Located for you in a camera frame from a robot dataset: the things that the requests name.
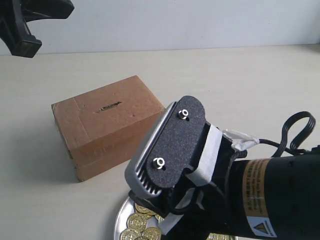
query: white wall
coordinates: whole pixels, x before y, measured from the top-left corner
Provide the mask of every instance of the white wall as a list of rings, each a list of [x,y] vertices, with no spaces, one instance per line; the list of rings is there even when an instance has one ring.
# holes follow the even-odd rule
[[[40,53],[176,50],[320,41],[319,0],[73,0],[29,23]],[[0,42],[0,55],[9,54]]]

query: black cylindrical motor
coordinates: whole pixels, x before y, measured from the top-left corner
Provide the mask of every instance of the black cylindrical motor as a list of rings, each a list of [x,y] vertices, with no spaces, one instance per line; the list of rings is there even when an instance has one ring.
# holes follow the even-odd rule
[[[254,239],[319,239],[320,155],[241,160],[228,187],[230,233]]]

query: black object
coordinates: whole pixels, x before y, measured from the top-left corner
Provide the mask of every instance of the black object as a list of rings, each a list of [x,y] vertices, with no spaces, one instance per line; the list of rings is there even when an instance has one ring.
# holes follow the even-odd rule
[[[180,109],[192,112],[189,120],[178,118],[177,112]],[[148,186],[160,189],[161,193],[147,199],[139,198],[134,193],[134,187],[129,193],[136,203],[162,217],[169,213],[183,214],[181,220],[162,236],[164,240],[205,240],[209,233],[270,240],[319,238],[320,146],[311,151],[298,149],[316,124],[309,112],[298,112],[284,123],[281,143],[260,139],[262,144],[277,147],[272,158],[235,161],[246,157],[247,151],[235,151],[231,148],[231,140],[222,136],[211,182],[201,186],[196,186],[188,175],[197,169],[204,145],[209,140],[208,129],[211,125],[205,119],[204,108],[197,99],[185,96],[175,103],[168,116],[167,122],[162,123],[157,130],[159,137],[154,138],[154,143],[145,153],[144,161],[140,163],[146,169],[146,176],[143,178],[148,178],[151,182]],[[306,127],[287,148],[289,129],[303,118],[309,118]],[[283,152],[292,156],[281,157]],[[152,160],[159,156],[165,157],[165,170],[152,168]],[[255,173],[252,173],[252,178],[248,178],[253,169],[248,170],[251,165],[255,165]],[[261,198],[259,194],[262,186],[264,192]],[[177,209],[175,206],[191,188],[196,190],[189,205]],[[200,193],[203,194],[200,201],[202,207],[195,203]],[[253,215],[247,213],[250,208],[246,204],[250,201],[245,203],[246,199],[265,201],[264,204],[259,203],[259,206],[267,209],[264,214],[267,211],[266,218],[271,222],[272,230],[268,228],[270,226],[267,222],[259,222],[257,225],[249,223],[247,217]],[[253,229],[265,231],[268,236],[256,235]]]
[[[0,38],[14,56],[33,58],[42,42],[27,22],[66,19],[74,10],[70,0],[0,0]]]

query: warning triangle symbol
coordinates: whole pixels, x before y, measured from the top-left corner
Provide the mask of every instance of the warning triangle symbol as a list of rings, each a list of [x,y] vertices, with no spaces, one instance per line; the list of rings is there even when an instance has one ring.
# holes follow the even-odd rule
[[[263,232],[264,234],[269,234],[263,222],[255,226],[254,229],[257,229],[260,232]]]

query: yellow warning label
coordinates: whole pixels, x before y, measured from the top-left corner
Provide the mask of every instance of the yellow warning label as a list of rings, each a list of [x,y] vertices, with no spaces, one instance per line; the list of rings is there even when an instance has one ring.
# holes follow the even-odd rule
[[[268,218],[265,201],[265,172],[270,159],[250,160],[242,180],[242,198],[245,214]]]
[[[258,224],[257,226],[253,227],[254,229],[259,230],[260,232],[263,232],[265,234],[268,234],[268,231],[266,229],[266,226],[263,223]]]

